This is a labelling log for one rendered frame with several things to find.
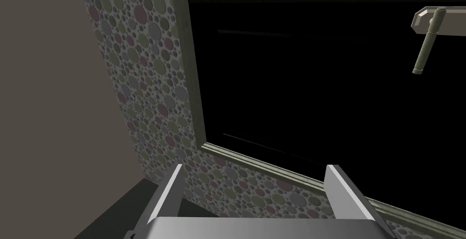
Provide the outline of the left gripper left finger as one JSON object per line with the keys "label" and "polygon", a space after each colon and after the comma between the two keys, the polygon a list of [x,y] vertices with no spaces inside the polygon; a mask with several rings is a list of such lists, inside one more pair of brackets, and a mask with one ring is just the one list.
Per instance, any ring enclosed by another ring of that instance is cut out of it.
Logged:
{"label": "left gripper left finger", "polygon": [[148,204],[147,224],[158,217],[176,217],[185,191],[182,164],[172,165]]}

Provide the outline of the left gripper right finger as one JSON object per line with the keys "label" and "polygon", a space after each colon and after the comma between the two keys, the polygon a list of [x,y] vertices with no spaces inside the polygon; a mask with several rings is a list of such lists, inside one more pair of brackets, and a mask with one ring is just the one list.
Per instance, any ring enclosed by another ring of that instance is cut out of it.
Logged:
{"label": "left gripper right finger", "polygon": [[337,165],[327,165],[324,177],[324,190],[337,219],[363,219],[375,221],[374,215],[362,202],[364,196],[356,195]]}

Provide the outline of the black door leaf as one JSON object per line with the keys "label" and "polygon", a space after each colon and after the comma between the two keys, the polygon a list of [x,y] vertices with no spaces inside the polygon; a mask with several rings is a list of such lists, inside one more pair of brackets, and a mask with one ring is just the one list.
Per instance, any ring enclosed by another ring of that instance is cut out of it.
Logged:
{"label": "black door leaf", "polygon": [[425,6],[466,0],[188,0],[206,141],[466,230],[466,38]]}

